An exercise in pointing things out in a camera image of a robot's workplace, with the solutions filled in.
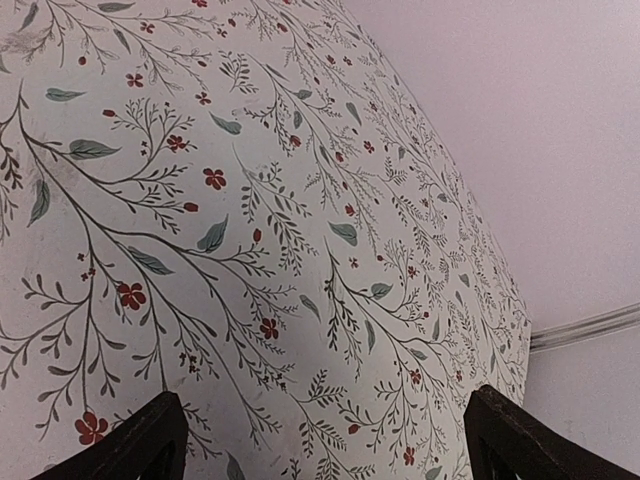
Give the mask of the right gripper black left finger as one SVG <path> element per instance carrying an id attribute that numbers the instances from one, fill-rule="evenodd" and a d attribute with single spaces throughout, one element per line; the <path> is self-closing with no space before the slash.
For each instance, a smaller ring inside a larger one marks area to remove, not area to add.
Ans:
<path id="1" fill-rule="evenodd" d="M 182 480 L 188 433 L 179 396 L 162 392 L 105 439 L 44 471 L 42 478 Z"/>

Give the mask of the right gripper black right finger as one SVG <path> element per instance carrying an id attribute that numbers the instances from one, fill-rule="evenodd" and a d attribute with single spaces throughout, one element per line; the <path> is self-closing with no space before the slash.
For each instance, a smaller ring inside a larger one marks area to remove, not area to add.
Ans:
<path id="1" fill-rule="evenodd" d="M 634 474 L 557 434 L 490 385 L 464 413 L 475 479 L 630 479 Z"/>

